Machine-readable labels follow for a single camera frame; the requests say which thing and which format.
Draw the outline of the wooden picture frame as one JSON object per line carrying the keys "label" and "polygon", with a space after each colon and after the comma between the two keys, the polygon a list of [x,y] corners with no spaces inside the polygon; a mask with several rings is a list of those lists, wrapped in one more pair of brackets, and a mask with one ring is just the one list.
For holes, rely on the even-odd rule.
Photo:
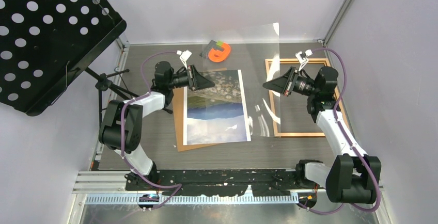
{"label": "wooden picture frame", "polygon": [[[279,76],[280,66],[293,66],[298,67],[299,62],[295,58],[284,58],[284,59],[265,59],[265,70],[267,73],[267,79],[271,80],[274,76]],[[268,112],[271,115],[273,121],[273,134],[275,137],[324,137],[320,128],[316,124],[313,124],[309,117],[306,117],[306,110],[304,97],[293,97],[292,105],[289,107],[286,114],[289,117],[285,117],[283,125],[290,124],[291,128],[286,128],[281,126],[280,119],[280,94],[269,90],[269,101],[266,104]]]}

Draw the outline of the transparent acrylic sheet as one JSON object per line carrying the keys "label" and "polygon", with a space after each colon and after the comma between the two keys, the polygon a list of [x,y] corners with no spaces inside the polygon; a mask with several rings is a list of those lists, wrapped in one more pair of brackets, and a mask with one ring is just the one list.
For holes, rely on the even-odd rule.
{"label": "transparent acrylic sheet", "polygon": [[275,137],[280,132],[279,94],[263,84],[280,75],[279,23],[234,29],[215,29],[205,39],[228,44],[231,51],[222,62],[205,58],[203,68],[239,70],[249,129],[253,136]]}

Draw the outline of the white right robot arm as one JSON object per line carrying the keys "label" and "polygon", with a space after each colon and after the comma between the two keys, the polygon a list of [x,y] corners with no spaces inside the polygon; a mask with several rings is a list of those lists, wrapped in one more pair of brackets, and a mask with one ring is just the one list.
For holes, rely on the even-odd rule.
{"label": "white right robot arm", "polygon": [[381,200],[381,162],[355,141],[334,97],[338,72],[332,67],[319,69],[314,79],[291,67],[284,75],[263,83],[267,90],[289,96],[296,92],[307,97],[307,112],[321,129],[335,155],[331,166],[311,159],[296,165],[295,182],[301,188],[311,184],[325,188],[330,201],[374,204]]}

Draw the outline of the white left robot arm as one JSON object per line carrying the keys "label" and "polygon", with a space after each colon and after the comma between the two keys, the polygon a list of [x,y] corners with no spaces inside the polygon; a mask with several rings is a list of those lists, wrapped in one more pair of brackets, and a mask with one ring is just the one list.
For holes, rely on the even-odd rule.
{"label": "white left robot arm", "polygon": [[140,145],[143,118],[165,109],[172,101],[174,89],[192,91],[212,88],[215,83],[204,77],[194,65],[175,71],[167,61],[155,65],[151,91],[131,100],[112,100],[107,106],[99,129],[101,144],[126,159],[133,172],[139,175],[138,182],[146,190],[158,185],[159,177],[152,172],[156,165]]}

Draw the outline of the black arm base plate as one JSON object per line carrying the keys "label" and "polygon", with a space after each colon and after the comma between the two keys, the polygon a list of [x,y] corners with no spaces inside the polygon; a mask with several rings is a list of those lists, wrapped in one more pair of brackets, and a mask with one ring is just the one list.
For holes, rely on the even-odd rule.
{"label": "black arm base plate", "polygon": [[254,196],[285,196],[290,190],[314,191],[316,183],[299,180],[291,169],[213,169],[213,170],[160,170],[147,176],[159,187],[145,182],[133,172],[124,175],[127,191],[152,190],[170,196],[174,185],[181,185],[177,196],[205,195],[233,197],[251,190]]}

